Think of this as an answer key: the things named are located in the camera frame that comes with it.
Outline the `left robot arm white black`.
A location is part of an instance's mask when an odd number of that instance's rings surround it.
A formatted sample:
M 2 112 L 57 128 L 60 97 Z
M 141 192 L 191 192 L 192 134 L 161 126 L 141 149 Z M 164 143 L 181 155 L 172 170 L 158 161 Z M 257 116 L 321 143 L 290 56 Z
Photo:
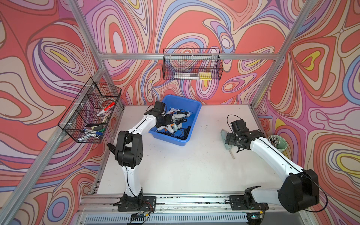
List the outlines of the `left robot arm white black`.
M 143 188 L 137 178 L 136 167 L 143 158 L 143 134 L 153 127 L 169 125 L 172 119 L 166 113 L 166 104 L 157 101 L 152 109 L 147 110 L 142 119 L 128 131 L 120 131 L 116 145 L 108 144 L 115 160 L 121 166 L 126 189 L 119 202 L 119 211 L 142 211 L 143 207 L 154 212 L 154 206 L 143 196 Z

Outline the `small white glue gun front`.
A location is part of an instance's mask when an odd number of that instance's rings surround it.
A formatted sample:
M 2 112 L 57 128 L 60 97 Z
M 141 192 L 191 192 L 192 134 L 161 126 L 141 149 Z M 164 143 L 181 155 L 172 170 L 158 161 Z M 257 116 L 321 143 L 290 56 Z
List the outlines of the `small white glue gun front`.
M 173 134 L 176 131 L 178 131 L 178 127 L 175 124 L 171 124 L 171 125 L 161 126 L 161 127 L 157 128 L 157 131 L 162 131 L 162 130 L 166 130 L 169 133 Z

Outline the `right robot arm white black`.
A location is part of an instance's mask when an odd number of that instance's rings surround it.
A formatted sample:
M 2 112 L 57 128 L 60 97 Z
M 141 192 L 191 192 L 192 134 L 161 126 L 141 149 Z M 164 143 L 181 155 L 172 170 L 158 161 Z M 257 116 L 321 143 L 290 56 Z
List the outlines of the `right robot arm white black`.
M 249 130 L 243 119 L 228 123 L 225 144 L 235 146 L 238 151 L 249 150 L 266 162 L 282 181 L 281 187 L 264 189 L 252 186 L 245 190 L 243 202 L 249 209 L 260 204 L 282 206 L 289 213 L 310 211 L 319 204 L 320 193 L 318 175 L 312 169 L 305 170 L 286 158 L 260 130 Z

